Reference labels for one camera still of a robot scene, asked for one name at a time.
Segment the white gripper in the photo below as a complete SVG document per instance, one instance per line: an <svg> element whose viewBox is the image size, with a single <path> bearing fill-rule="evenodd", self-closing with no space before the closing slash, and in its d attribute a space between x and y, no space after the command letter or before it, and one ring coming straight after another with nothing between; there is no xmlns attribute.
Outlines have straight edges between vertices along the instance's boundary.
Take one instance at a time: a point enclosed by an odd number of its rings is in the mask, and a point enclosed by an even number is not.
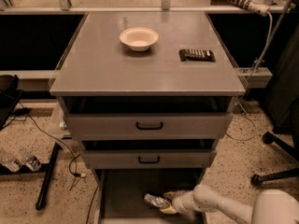
<svg viewBox="0 0 299 224"><path fill-rule="evenodd" d="M192 191L168 191L163 194L163 197L167 200L172 200L172 205L159 209L159 211L164 214L174 215L177 212L181 214L188 214L196 209Z"/></svg>

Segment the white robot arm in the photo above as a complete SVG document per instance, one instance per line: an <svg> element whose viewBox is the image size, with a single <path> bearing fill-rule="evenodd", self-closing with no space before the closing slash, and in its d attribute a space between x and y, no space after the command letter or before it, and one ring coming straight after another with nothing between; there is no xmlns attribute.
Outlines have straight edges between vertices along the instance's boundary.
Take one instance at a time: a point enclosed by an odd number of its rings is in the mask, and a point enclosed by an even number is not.
<svg viewBox="0 0 299 224"><path fill-rule="evenodd" d="M236 224L299 224L299 202L279 189L263 191L253 206L221 196L203 184L193 190L167 192L158 202L166 214L220 211Z"/></svg>

